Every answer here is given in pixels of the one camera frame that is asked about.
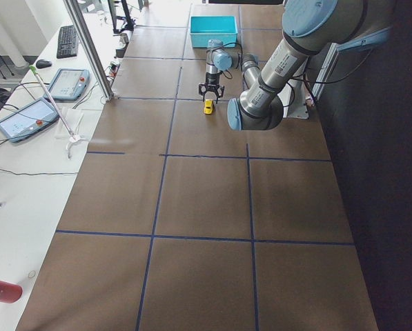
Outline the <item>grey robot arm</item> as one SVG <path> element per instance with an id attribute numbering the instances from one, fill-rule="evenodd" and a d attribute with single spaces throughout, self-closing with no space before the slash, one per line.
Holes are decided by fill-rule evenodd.
<path id="1" fill-rule="evenodd" d="M 205 82 L 198 86 L 198 93 L 202 96 L 202 101 L 205 101 L 206 93 L 213 92 L 216 96 L 216 101 L 224 96 L 224 86 L 219 84 L 221 74 L 224 74 L 231 68 L 243 68 L 245 60 L 253 60 L 256 64 L 259 63 L 259 58 L 254 54 L 243 54 L 240 52 L 231 52 L 224 49 L 225 46 L 235 45 L 242 48 L 238 42 L 224 44 L 219 39 L 209 39 L 206 51 L 206 74 Z"/>
<path id="2" fill-rule="evenodd" d="M 270 130 L 284 116 L 278 94 L 302 64 L 328 43 L 338 50 L 372 50 L 389 38 L 394 1 L 286 1 L 282 40 L 262 69 L 248 54 L 242 72 L 248 89 L 228 102 L 233 130 Z"/>

